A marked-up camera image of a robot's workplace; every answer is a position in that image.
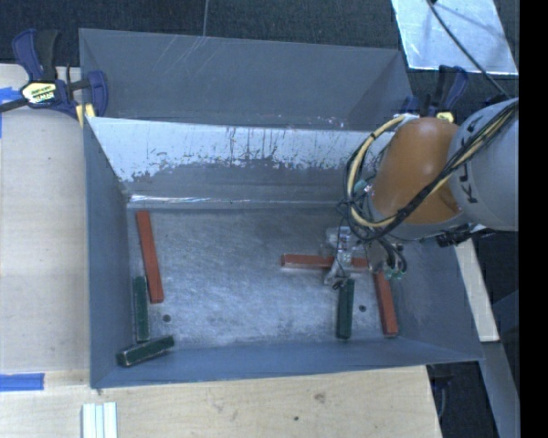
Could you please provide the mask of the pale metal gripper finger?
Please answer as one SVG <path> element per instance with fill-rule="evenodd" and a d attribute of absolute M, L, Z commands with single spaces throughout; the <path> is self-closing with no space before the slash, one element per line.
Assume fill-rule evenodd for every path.
<path fill-rule="evenodd" d="M 331 269 L 323 278 L 323 284 L 332 289 L 338 289 L 344 286 L 349 278 L 350 273 L 339 262 L 333 262 Z"/>
<path fill-rule="evenodd" d="M 353 234 L 349 226 L 328 227 L 320 246 L 321 256 L 347 257 L 353 254 Z"/>

